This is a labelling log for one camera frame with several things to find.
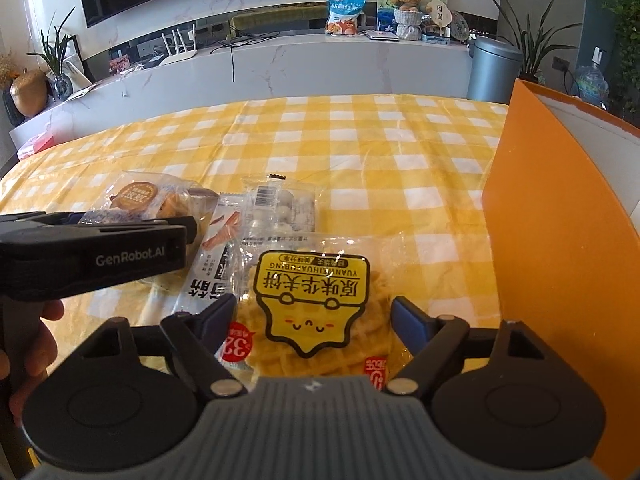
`gray trash can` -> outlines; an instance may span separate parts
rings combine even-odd
[[[509,104],[516,78],[522,68],[522,53],[509,43],[477,38],[470,46],[471,78],[466,98]]]

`finger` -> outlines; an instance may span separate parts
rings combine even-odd
[[[39,376],[58,357],[58,345],[43,322],[33,345],[24,358],[24,368],[31,377]]]
[[[9,376],[11,367],[9,366],[9,356],[0,350],[0,380]]]
[[[57,321],[65,313],[65,306],[60,300],[46,301],[42,309],[42,317],[50,321]]]
[[[18,391],[9,398],[9,410],[11,410],[11,414],[14,416],[16,426],[19,426],[22,421],[22,410],[24,403],[27,401],[27,397],[29,397],[32,391],[36,389],[36,386],[46,378],[46,372],[41,373],[37,377],[29,377],[24,381],[22,386],[20,386]]]

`candy package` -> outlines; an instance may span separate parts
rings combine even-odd
[[[365,0],[328,1],[329,18],[324,27],[325,34],[354,36],[358,33],[358,25],[366,25],[367,18],[362,12]]]
[[[236,235],[244,197],[221,194],[200,248],[175,302],[174,312],[199,314],[230,290],[226,268],[229,240]]]
[[[260,376],[366,374],[386,381],[398,241],[244,232],[230,241],[236,319],[218,352],[251,387]]]
[[[319,190],[313,184],[273,173],[266,178],[244,178],[242,184],[245,190],[242,227],[279,234],[316,230]]]

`yellow cloth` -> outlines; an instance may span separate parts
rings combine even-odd
[[[320,96],[195,108],[32,156],[0,182],[0,213],[82,211],[120,170],[171,173],[218,192],[247,174],[323,189],[318,231],[406,235],[406,295],[432,315],[496,326],[481,189],[507,107],[410,95]],[[65,300],[50,327],[66,357],[111,316],[156,323],[175,298],[144,283]]]

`plastic snack packaging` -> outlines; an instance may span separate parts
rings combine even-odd
[[[115,224],[193,216],[198,231],[194,242],[188,245],[188,269],[217,202],[217,193],[198,187],[193,180],[163,173],[121,171],[78,223]],[[187,273],[185,269],[141,281],[157,283],[165,289],[177,288]]]
[[[358,20],[366,22],[362,12],[365,0],[328,0],[329,18],[324,26],[325,34],[354,36],[358,33]]]
[[[229,240],[236,235],[244,197],[221,194],[206,228],[200,248],[191,264],[175,302],[174,312],[199,314],[230,290],[227,266]]]
[[[245,200],[241,226],[252,232],[271,230],[280,234],[316,230],[320,191],[313,184],[271,173],[242,180]]]
[[[249,387],[260,376],[366,374],[382,388],[401,246],[374,237],[245,233],[230,242],[238,311],[218,352],[222,363]]]

